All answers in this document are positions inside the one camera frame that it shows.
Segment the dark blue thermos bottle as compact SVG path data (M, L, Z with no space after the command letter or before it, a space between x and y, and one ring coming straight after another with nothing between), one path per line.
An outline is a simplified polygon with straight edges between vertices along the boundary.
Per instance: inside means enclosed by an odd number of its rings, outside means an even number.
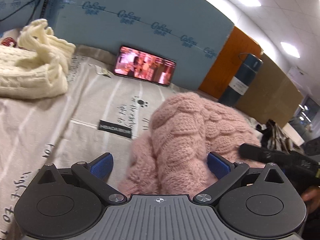
M247 92L249 85L263 65L263 61L251 53L240 53L238 57L241 65L218 100L218 103L230 107L235 106Z

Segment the orange cardboard box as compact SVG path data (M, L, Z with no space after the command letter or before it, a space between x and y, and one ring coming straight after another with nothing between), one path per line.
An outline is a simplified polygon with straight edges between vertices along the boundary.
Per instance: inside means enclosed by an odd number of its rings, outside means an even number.
M234 27L199 90L219 99L240 68L247 54L261 58L261 46L238 27Z

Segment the black fabric label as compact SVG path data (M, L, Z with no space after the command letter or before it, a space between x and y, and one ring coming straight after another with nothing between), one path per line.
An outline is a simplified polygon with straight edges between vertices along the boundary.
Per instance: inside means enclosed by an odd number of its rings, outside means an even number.
M100 131L105 131L108 133L116 134L128 139L132 138L132 129L119 125L119 124L114 124L111 122L106 122L104 120L100 120L98 124L98 130Z

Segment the cream knitted sweater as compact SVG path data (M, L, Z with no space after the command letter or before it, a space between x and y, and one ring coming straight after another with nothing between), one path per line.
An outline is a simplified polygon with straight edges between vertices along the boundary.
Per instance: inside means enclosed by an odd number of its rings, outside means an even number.
M1 97L53 98L68 90L76 46L57 38L44 18L20 31L17 47L1 45Z

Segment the light blue foam board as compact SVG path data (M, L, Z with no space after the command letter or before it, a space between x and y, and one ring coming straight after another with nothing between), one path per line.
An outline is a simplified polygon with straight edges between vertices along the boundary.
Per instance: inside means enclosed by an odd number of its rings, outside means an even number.
M233 22L206 0L49 0L56 36L117 53L127 45L177 64L173 83L197 90Z

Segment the brown cardboard box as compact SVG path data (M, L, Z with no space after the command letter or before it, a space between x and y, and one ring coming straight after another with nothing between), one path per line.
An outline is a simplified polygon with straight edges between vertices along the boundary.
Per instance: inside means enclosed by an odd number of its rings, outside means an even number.
M273 120L284 127L303 101L303 95L266 54L261 60L263 65L235 107L261 124Z

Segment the pink knitted sweater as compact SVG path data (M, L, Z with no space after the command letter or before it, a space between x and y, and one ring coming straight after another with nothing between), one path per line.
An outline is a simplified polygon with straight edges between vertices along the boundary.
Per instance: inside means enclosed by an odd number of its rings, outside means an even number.
M130 164L118 189L126 196L193 197L217 181L208 168L208 154L239 161L238 148L244 143L260 146L236 110L192 92L175 94L154 111L147 131L132 142Z

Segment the patterned bed sheet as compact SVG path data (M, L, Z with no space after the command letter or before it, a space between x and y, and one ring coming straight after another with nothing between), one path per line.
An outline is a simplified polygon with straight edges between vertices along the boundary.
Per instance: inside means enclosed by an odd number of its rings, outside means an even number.
M68 168L110 152L114 167L106 181L118 187L130 164L132 139L99 130L99 122L128 127L137 138L162 102L180 91L103 76L113 60L108 51L77 46L66 94L40 100L1 98L1 239L19 237L15 204L46 163Z

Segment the red round object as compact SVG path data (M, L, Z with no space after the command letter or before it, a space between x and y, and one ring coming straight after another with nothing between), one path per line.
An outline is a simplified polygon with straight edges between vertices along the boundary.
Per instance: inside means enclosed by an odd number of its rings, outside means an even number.
M1 40L1 46L15 48L17 46L17 41L12 37L5 37Z

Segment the black smartphone with lit screen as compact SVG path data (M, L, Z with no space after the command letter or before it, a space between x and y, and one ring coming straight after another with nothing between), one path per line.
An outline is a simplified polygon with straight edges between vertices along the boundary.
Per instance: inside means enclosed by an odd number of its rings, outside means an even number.
M175 61L128 46L121 46L113 73L168 87L175 68Z

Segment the printed white garment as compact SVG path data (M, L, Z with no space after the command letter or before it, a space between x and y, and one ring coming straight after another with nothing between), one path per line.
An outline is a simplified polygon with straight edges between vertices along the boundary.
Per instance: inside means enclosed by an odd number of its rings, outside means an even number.
M295 144L293 140L283 132L283 130L275 121L269 119L265 125L265 128L263 128L260 124L257 124L255 129L263 135L260 140L262 147L271 151L283 152L285 154L297 152L305 155L304 150Z

